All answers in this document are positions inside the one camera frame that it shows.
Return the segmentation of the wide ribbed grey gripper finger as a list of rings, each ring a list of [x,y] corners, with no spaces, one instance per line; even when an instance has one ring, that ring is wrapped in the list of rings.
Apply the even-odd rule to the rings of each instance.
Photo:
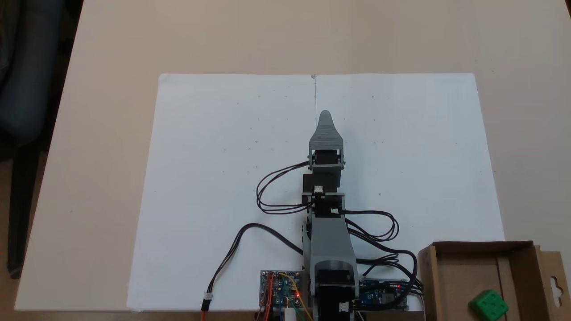
[[[335,128],[334,120],[328,110],[319,114],[316,130],[309,141],[309,151],[343,150],[344,140]]]

